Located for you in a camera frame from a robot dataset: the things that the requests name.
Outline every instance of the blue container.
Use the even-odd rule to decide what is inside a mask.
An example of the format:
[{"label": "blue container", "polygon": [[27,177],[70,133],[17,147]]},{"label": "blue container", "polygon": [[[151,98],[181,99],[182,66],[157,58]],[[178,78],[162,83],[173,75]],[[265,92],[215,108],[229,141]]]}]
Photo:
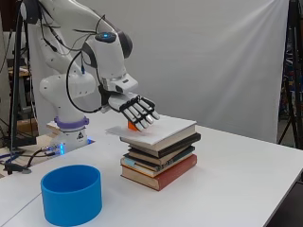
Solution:
[{"label": "blue container", "polygon": [[102,209],[100,172],[91,166],[65,166],[41,180],[45,218],[59,226],[83,224]]}]

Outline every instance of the white table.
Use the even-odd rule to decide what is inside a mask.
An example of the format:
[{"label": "white table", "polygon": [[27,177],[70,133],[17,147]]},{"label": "white table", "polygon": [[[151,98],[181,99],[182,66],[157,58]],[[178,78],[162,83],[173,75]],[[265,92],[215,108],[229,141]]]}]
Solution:
[{"label": "white table", "polygon": [[127,145],[104,130],[126,124],[122,115],[90,116],[95,144],[0,180],[0,226],[51,226],[44,217],[40,180],[60,166],[86,164],[102,173],[103,209],[84,226],[260,227],[275,212],[303,166],[303,152],[197,127],[198,165],[153,191],[120,177]]}]

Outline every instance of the stack of books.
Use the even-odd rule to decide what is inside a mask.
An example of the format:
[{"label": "stack of books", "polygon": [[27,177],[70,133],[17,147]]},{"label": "stack of books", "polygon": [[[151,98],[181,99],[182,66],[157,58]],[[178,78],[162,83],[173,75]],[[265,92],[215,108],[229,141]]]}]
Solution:
[{"label": "stack of books", "polygon": [[121,176],[157,191],[172,183],[197,164],[192,144],[201,139],[201,134],[195,124],[163,116],[146,132],[120,136],[130,147],[120,160]]}]

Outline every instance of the black pole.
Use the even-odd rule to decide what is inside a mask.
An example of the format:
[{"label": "black pole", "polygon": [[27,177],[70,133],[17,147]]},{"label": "black pole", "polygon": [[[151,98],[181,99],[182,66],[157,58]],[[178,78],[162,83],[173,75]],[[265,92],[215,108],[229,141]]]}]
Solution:
[{"label": "black pole", "polygon": [[21,35],[22,35],[23,18],[21,13],[18,14],[16,34],[15,34],[15,51],[13,62],[13,83],[12,94],[10,103],[10,115],[9,115],[9,135],[10,146],[9,150],[14,149],[14,142],[17,136],[17,115],[18,115],[18,98],[19,98],[19,72],[20,72],[20,50],[21,50]]},{"label": "black pole", "polygon": [[291,30],[291,39],[293,45],[293,68],[294,68],[294,97],[296,108],[296,127],[297,127],[297,140],[298,148],[303,149],[303,123],[301,113],[301,68],[299,67],[300,57],[299,50],[302,50],[300,37],[300,24],[298,23],[299,9],[297,0],[290,1],[289,7],[289,26]]},{"label": "black pole", "polygon": [[290,90],[290,82],[288,80],[288,77],[284,77],[283,80],[284,80],[286,97],[287,97],[287,101],[288,101],[288,108],[289,108],[289,112],[290,112],[290,120],[292,122],[292,127],[293,127],[294,145],[295,145],[296,148],[299,148],[298,139],[297,139],[296,124],[295,124],[295,116],[294,116],[294,106],[293,106],[292,94],[291,94],[291,90]]},{"label": "black pole", "polygon": [[292,120],[291,120],[291,118],[290,118],[290,119],[288,120],[288,122],[287,122],[287,125],[286,125],[286,127],[285,127],[285,129],[284,129],[284,131],[283,131],[283,133],[282,133],[282,135],[281,135],[281,137],[280,137],[280,139],[279,139],[278,142],[277,142],[279,145],[282,143],[282,141],[283,141],[283,139],[284,139],[284,136],[285,136],[285,134],[286,134],[288,128],[290,128],[291,123],[292,123]]}]

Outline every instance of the metal stand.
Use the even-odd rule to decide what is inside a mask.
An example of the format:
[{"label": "metal stand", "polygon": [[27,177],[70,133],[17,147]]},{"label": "metal stand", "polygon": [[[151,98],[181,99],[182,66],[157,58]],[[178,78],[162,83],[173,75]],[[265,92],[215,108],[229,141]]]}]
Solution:
[{"label": "metal stand", "polygon": [[[294,107],[292,103],[292,95],[289,88],[289,81],[287,78],[286,72],[286,51],[287,43],[289,39],[292,42],[292,51],[293,51],[293,68],[294,68]],[[287,25],[287,34],[286,34],[286,43],[285,43],[285,57],[283,65],[283,80],[285,84],[286,94],[289,102],[289,111],[290,111],[290,122],[293,126],[294,132],[294,142],[295,147],[303,149],[303,123],[302,123],[302,112],[301,112],[301,73],[302,71],[302,39],[301,39],[301,25],[300,25],[300,13],[299,13],[299,2],[298,0],[290,0],[289,14],[288,14],[288,25]],[[283,132],[279,144],[281,143],[285,133]]]}]

